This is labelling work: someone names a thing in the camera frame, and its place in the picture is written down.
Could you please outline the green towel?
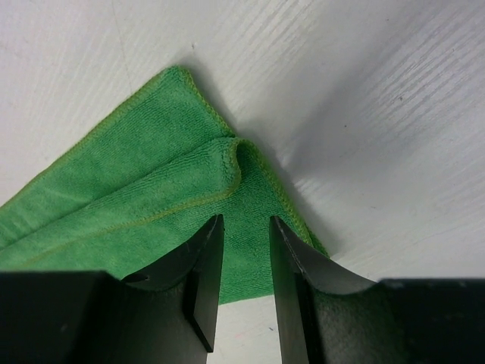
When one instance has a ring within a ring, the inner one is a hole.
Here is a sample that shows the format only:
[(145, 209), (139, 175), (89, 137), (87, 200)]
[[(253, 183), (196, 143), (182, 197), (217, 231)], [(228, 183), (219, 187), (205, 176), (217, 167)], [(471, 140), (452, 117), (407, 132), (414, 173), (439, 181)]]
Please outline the green towel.
[(2, 206), (1, 268), (123, 278), (213, 215), (224, 217), (221, 303), (272, 294), (272, 216), (322, 249), (257, 146), (173, 66)]

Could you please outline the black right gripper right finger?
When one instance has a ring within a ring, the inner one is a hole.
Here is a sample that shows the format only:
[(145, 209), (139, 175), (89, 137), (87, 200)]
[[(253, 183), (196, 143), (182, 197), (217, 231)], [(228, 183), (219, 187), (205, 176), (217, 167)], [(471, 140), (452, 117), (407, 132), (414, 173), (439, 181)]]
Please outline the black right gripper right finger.
[(270, 219), (284, 363), (482, 363), (484, 282), (368, 280)]

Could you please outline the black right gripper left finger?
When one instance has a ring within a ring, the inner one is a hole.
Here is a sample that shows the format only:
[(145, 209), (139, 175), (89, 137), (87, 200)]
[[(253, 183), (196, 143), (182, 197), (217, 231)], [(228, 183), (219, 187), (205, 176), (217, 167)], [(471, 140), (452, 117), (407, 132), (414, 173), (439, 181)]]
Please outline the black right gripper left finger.
[(204, 363), (214, 349), (224, 219), (122, 279), (1, 275), (3, 363)]

